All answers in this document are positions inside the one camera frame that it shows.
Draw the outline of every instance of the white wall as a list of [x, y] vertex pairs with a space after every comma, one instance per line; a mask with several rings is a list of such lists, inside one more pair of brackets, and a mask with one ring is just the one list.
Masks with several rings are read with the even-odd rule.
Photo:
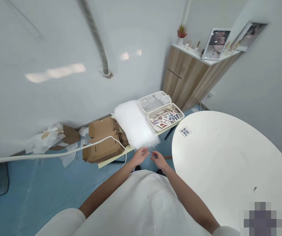
[[249, 0], [234, 28], [250, 19], [271, 24], [211, 89], [206, 106], [249, 123], [282, 152], [282, 1]]
[[[112, 79], [101, 63], [77, 1], [11, 0], [37, 27], [0, 1], [0, 157], [24, 149], [26, 138], [62, 121], [73, 127], [160, 89], [185, 0], [89, 0]], [[122, 53], [129, 60], [122, 61]], [[43, 83], [25, 74], [82, 63], [86, 72]]]
[[199, 51], [206, 47], [213, 28], [232, 28], [247, 0], [193, 0], [187, 20], [188, 38], [194, 48], [199, 41]]

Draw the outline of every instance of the plastic organizer tray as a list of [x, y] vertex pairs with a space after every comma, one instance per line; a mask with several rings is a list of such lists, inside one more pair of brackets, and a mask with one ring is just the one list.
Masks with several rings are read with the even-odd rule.
[[139, 99], [139, 104], [145, 113], [149, 113], [169, 103], [171, 103], [171, 98], [164, 91], [158, 91]]
[[168, 127], [172, 126], [173, 124], [169, 123], [165, 128], [160, 128], [156, 125], [153, 125], [153, 123], [151, 122], [151, 118], [153, 118], [155, 115], [161, 113], [162, 111], [169, 109], [174, 111], [175, 113], [177, 113], [179, 115], [179, 120], [177, 122], [179, 122], [180, 120], [182, 120], [184, 118], [184, 113], [173, 103], [169, 103], [167, 105], [164, 105], [150, 113], [147, 114], [147, 118], [149, 120], [149, 122], [151, 123], [151, 125], [153, 126], [153, 128], [155, 129], [156, 132], [161, 132], [165, 129], [168, 129]]

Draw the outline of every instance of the white oval table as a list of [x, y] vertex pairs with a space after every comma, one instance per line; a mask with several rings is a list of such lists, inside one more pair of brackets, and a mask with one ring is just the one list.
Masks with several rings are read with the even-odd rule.
[[177, 174], [220, 225], [241, 230], [254, 202], [270, 202], [282, 219], [282, 153], [244, 121], [216, 111], [190, 114], [175, 129], [172, 155]]

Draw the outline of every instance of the wall outlet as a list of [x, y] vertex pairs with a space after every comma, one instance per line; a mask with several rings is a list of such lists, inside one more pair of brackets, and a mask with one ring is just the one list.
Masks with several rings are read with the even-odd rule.
[[211, 98], [211, 97], [213, 97], [213, 95], [214, 95], [214, 93], [208, 92], [207, 95], [206, 95], [206, 97], [207, 97], [207, 98]]

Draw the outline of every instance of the succulent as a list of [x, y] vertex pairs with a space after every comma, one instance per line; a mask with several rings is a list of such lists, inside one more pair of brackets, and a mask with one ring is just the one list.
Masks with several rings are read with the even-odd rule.
[[179, 38], [186, 37], [188, 35], [186, 26], [183, 24], [180, 24], [179, 28], [177, 29], [177, 34]]

